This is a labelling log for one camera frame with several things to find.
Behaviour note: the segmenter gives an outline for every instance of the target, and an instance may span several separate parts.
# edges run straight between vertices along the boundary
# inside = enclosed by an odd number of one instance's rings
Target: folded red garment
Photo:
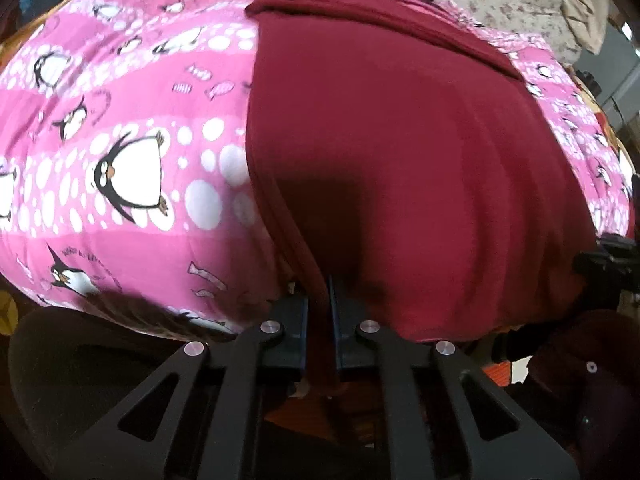
[[[559,319],[594,246],[534,98],[492,46],[391,0],[255,0],[247,158],[315,300],[334,275],[413,340]]]

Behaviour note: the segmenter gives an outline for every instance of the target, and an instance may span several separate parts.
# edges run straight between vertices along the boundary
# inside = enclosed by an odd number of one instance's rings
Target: pink bedsheet
[[[479,28],[448,0],[400,1],[510,53],[597,231],[626,233],[616,157],[542,38]],[[0,272],[31,299],[188,337],[238,332],[282,293],[244,154],[250,2],[72,0],[0,75]]]

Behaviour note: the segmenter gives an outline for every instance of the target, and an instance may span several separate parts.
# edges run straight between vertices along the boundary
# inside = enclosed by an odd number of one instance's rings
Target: round metal joint
[[[200,341],[191,341],[184,346],[184,353],[189,357],[196,357],[204,352],[204,345]]]
[[[275,334],[280,331],[280,324],[277,321],[268,320],[260,325],[260,330],[265,334]]]
[[[380,330],[380,324],[372,319],[367,319],[360,324],[360,330],[366,334],[375,334]]]
[[[451,355],[456,351],[456,346],[451,341],[438,341],[436,343],[438,354]]]

